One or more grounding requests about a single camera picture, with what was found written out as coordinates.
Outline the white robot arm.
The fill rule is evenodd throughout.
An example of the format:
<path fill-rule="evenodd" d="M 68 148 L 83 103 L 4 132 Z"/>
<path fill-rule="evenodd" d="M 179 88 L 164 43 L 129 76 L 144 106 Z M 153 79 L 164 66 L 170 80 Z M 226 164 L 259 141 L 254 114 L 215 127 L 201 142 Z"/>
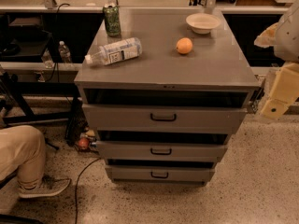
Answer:
<path fill-rule="evenodd" d="M 274 48 L 284 64 L 273 74 L 260 115 L 267 119 L 280 118 L 299 98 L 299 1 L 295 1 L 278 22 L 270 25 L 254 40 L 260 48 Z"/>

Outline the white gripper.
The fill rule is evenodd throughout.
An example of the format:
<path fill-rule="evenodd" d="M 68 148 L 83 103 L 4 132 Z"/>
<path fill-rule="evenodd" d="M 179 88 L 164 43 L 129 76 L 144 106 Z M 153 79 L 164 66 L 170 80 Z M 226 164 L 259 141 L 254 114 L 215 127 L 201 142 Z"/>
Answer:
<path fill-rule="evenodd" d="M 276 45 L 278 24 L 267 27 L 254 40 L 254 45 L 269 48 Z M 263 102 L 260 114 L 268 119 L 279 119 L 299 97 L 299 64 L 284 63 L 276 71 L 276 77 L 269 94 L 271 99 Z"/>

